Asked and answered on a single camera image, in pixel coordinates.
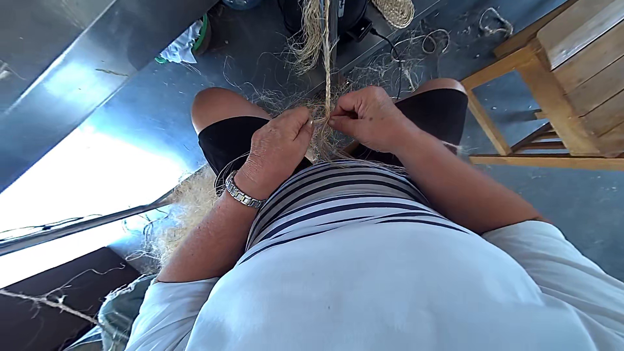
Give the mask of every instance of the dark panel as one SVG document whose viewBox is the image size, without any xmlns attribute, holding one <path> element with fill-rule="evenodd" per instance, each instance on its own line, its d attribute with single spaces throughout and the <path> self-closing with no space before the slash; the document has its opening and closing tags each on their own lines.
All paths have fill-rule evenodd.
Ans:
<svg viewBox="0 0 624 351">
<path fill-rule="evenodd" d="M 107 273 L 97 274 L 90 269 Z M 128 263 L 112 250 L 103 247 L 5 289 L 38 296 L 66 285 L 66 288 L 54 295 L 65 295 L 66 305 L 93 317 L 109 292 L 128 284 L 138 276 L 139 273 Z M 0 340 L 3 350 L 58 350 L 61 345 L 69 345 L 92 327 L 88 321 L 67 312 L 44 305 L 38 307 L 30 301 L 15 297 L 0 295 L 0 310 Z"/>
</svg>

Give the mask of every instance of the woven basket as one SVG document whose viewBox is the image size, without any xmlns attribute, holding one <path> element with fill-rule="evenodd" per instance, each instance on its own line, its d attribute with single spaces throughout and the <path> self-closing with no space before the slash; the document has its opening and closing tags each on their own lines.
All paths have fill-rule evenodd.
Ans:
<svg viewBox="0 0 624 351">
<path fill-rule="evenodd" d="M 407 27 L 414 19 L 412 0 L 373 0 L 373 4 L 388 23 L 397 28 Z"/>
</svg>

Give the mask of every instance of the black shorts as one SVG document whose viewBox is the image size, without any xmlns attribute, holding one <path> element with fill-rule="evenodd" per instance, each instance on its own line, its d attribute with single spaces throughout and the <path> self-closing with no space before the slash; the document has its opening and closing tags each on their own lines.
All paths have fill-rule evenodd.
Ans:
<svg viewBox="0 0 624 351">
<path fill-rule="evenodd" d="M 426 91 L 396 103 L 396 107 L 420 129 L 436 138 L 459 145 L 464 132 L 467 96 L 455 89 Z M 268 119 L 241 116 L 224 119 L 204 128 L 199 133 L 199 146 L 208 165 L 217 175 L 215 186 L 221 188 L 225 178 L 239 169 L 247 160 L 251 137 L 255 131 L 268 123 Z M 383 162 L 402 166 L 399 159 L 387 152 L 378 152 L 360 144 L 351 155 L 357 159 Z M 304 158 L 295 173 L 311 166 Z"/>
</svg>

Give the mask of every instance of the green object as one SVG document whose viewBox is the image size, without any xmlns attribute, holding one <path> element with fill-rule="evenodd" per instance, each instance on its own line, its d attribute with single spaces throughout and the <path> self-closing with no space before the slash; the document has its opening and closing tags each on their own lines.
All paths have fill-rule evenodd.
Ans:
<svg viewBox="0 0 624 351">
<path fill-rule="evenodd" d="M 193 44 L 193 51 L 199 49 L 202 45 L 203 39 L 206 37 L 206 28 L 208 27 L 208 15 L 203 14 L 202 16 L 202 28 L 199 30 L 199 38 Z"/>
</svg>

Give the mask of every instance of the wrist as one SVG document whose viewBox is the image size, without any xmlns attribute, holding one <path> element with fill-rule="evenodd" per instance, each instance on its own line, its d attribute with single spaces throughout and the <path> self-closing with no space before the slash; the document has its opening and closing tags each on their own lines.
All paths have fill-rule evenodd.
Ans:
<svg viewBox="0 0 624 351">
<path fill-rule="evenodd" d="M 423 152 L 427 153 L 433 147 L 441 146 L 440 140 L 431 134 L 416 127 L 404 128 L 401 135 L 397 138 L 400 143 L 397 144 L 392 153 L 400 159 L 404 157 L 414 157 Z"/>
<path fill-rule="evenodd" d="M 279 184 L 272 185 L 264 181 L 247 163 L 243 164 L 234 175 L 234 184 L 245 194 L 256 200 L 266 200 L 277 189 Z"/>
</svg>

